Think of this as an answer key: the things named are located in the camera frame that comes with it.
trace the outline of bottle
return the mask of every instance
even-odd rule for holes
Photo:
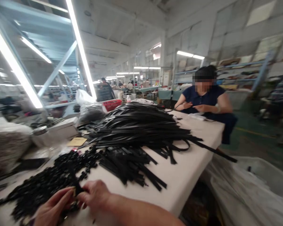
[[[127,103],[131,102],[130,95],[127,95]]]

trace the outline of paper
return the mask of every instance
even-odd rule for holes
[[[83,137],[75,137],[67,144],[67,146],[81,146],[86,140],[87,139]]]

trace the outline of stool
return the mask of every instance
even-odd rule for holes
[[[158,91],[153,91],[152,94],[154,94],[154,100],[155,100],[155,94],[157,94]]]

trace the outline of white table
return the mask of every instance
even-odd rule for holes
[[[172,111],[171,113],[178,118],[182,117],[183,119],[179,121],[181,127],[184,129],[191,129],[192,135],[203,138],[204,144],[207,146],[217,148],[221,144],[224,124],[195,120],[189,118],[187,114],[177,111]],[[182,141],[174,142],[174,144],[179,148],[186,147],[186,144]],[[195,144],[191,144],[190,150],[187,152],[179,153],[173,151],[177,164],[172,165],[170,159],[164,159],[148,148],[144,148],[144,150],[158,162],[157,165],[154,165],[151,162],[147,168],[167,183],[167,189],[162,188],[161,192],[159,192],[147,178],[146,183],[149,187],[141,187],[140,185],[131,182],[128,182],[127,186],[124,186],[117,177],[100,166],[96,169],[91,169],[88,180],[101,179],[113,193],[153,203],[170,211],[175,216],[179,216],[198,178],[212,159],[213,153]],[[20,185],[24,179],[29,178],[33,174],[36,173],[29,172],[18,177],[16,183],[0,192],[0,198],[8,195],[16,186]],[[10,216],[13,208],[13,203],[0,207],[0,225],[14,225],[12,217]],[[74,217],[69,217],[64,222],[64,225],[90,226],[92,223],[90,222],[88,213],[88,208],[82,210]]]

